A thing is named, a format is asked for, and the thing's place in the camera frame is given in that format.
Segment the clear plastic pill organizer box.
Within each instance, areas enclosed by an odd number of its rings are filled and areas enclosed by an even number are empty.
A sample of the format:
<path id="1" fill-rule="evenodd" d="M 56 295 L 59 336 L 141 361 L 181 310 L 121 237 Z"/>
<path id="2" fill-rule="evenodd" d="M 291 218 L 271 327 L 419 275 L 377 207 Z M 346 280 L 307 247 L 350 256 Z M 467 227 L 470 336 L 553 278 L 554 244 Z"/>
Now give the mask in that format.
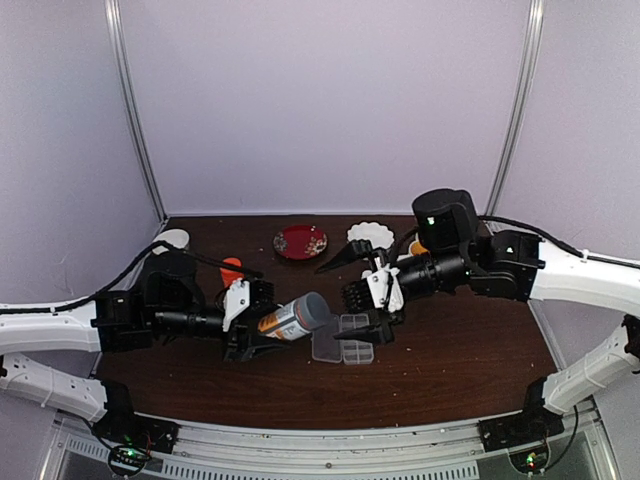
<path id="1" fill-rule="evenodd" d="M 348 366 L 369 365 L 374 361 L 374 347 L 367 342 L 338 339 L 337 335 L 369 325 L 367 314 L 334 315 L 323 327 L 311 336 L 313 361 Z"/>

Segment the grey capped orange label bottle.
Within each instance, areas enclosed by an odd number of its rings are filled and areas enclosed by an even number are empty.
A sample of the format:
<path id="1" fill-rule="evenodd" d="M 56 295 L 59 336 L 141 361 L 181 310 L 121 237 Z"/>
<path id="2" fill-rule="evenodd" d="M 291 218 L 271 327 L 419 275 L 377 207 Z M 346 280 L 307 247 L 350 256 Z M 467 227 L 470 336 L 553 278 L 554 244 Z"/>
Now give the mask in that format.
<path id="1" fill-rule="evenodd" d="M 332 319 L 328 303 L 317 292 L 309 292 L 263 317 L 257 326 L 262 336 L 294 341 L 324 327 Z"/>

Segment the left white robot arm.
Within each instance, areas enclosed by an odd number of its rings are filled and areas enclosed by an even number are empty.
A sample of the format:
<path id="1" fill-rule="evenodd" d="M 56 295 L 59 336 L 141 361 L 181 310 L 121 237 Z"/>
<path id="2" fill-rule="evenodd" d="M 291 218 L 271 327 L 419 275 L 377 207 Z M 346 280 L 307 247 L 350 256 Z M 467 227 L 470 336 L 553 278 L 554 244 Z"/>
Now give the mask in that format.
<path id="1" fill-rule="evenodd" d="M 144 433 L 128 388 L 118 382 L 80 378 L 30 358 L 32 352 L 120 353 L 152 347 L 159 339 L 215 339 L 227 361 L 248 361 L 286 348 L 258 330 L 275 311 L 274 287 L 262 273 L 228 262 L 167 249 L 139 255 L 143 270 L 127 290 L 108 284 L 67 303 L 1 308 L 1 390 L 44 408 L 66 411 L 106 429 L 123 444 Z M 200 264 L 241 274 L 208 304 L 196 280 Z"/>

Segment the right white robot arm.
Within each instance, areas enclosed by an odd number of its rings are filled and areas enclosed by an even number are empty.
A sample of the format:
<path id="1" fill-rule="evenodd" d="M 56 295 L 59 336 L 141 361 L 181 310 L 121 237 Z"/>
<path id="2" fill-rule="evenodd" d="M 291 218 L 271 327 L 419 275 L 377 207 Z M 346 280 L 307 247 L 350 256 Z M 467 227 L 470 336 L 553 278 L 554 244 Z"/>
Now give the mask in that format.
<path id="1" fill-rule="evenodd" d="M 408 302 L 468 286 L 475 294 L 528 302 L 558 300 L 616 310 L 624 318 L 599 346 L 558 373 L 532 383 L 523 412 L 513 419 L 519 440 L 535 440 L 584 398 L 628 373 L 639 371 L 639 264 L 578 250 L 543 230 L 506 220 L 505 229 L 484 235 L 465 190 L 443 188 L 418 196 L 410 234 L 425 253 L 401 259 L 398 240 L 388 249 L 352 240 L 319 272 L 365 259 L 371 272 L 341 290 L 350 313 L 375 311 L 376 323 L 343 333 L 374 345 L 393 340 Z"/>

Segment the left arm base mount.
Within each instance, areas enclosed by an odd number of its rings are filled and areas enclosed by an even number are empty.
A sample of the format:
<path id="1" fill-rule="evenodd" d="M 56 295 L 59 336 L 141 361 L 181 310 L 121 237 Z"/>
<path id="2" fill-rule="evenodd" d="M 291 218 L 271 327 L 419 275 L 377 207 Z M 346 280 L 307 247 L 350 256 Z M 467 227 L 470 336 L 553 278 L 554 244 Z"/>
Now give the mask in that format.
<path id="1" fill-rule="evenodd" d="M 153 454 L 171 454 L 178 439 L 175 422 L 134 414 L 107 414 L 89 423 L 92 435 L 107 448 L 107 466 L 120 477 L 141 473 L 154 460 Z"/>

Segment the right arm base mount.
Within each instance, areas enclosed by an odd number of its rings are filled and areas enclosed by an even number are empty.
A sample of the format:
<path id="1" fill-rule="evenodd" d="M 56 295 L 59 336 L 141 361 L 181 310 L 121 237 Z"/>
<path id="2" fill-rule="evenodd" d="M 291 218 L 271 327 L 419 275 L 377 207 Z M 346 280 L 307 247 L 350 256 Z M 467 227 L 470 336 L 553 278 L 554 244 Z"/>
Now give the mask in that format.
<path id="1" fill-rule="evenodd" d="M 520 474 L 542 474 L 551 465 L 549 439 L 564 432 L 561 416 L 520 412 L 478 423 L 485 452 L 506 450 L 511 466 Z"/>

